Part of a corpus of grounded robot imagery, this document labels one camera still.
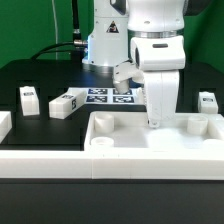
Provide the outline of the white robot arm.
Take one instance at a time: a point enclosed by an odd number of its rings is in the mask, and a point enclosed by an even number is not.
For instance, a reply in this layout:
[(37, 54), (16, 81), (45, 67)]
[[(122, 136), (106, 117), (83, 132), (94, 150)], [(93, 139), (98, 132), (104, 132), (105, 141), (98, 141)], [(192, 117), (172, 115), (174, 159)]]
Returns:
[(94, 28), (82, 60), (88, 69), (111, 71), (121, 94), (129, 82), (144, 86), (149, 125), (174, 117), (179, 71), (185, 67), (184, 18), (212, 0), (93, 0)]

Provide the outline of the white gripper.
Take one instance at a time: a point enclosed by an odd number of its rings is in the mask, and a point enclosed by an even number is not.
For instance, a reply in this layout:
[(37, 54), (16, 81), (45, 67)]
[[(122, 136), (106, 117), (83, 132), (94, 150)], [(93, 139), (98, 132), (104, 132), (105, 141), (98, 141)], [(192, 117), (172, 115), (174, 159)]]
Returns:
[(185, 67), (182, 36), (130, 41), (131, 61), (114, 67), (113, 84), (120, 94), (129, 90), (129, 80), (144, 86), (150, 128), (175, 115), (179, 90), (179, 71)]

